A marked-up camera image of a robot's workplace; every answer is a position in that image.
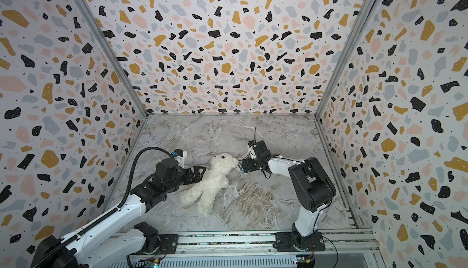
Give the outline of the blue white striped knit sweater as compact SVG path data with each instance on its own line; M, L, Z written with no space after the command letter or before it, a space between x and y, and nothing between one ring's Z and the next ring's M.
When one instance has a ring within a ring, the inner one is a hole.
M240 158L238 160L238 168L241 172L247 174L248 173L248 167L247 167L247 161L249 159L249 155L245 155L244 157Z

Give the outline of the white fluffy teddy bear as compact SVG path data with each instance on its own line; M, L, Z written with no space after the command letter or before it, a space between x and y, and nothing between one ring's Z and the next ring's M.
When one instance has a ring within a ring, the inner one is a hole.
M180 204L187 207L198 201L197 212L209 216L218 193L230 184L228 174L238 167L238 163L238 159L228 153L214 156L202 180L180 193Z

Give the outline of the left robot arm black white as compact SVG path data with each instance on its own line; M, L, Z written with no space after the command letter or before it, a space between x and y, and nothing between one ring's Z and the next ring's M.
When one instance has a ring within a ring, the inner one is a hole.
M147 213L167 199L179 186L199 183L206 171L203 166L184 169L179 161L166 158L156 165L155 173L127 190L122 201L95 220L61 238L49 236L36 248L33 268L103 268L123 256L156 250L173 253L162 241L158 230L146 222L114 240L120 228Z

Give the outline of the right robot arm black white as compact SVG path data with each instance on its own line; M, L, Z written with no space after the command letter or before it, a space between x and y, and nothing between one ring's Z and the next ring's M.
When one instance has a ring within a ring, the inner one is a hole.
M289 178L301 204L293 230L303 238L312 235L320 214L336 196L336 188L319 160L294 160L273 154L264 141L251 140L248 150L247 157L239 162L240 170L245 174L260 171L267 179L273 174Z

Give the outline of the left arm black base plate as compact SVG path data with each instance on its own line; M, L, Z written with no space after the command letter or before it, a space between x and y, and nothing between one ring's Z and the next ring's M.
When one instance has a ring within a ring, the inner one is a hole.
M151 235L145 237L142 248L131 255L173 255L178 245L178 234Z

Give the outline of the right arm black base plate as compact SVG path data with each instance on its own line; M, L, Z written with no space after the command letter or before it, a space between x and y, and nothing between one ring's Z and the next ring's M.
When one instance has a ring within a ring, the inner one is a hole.
M275 234L273 248L278 252L323 252L325 244L322 233L315 231L303 237L296 231L278 232Z

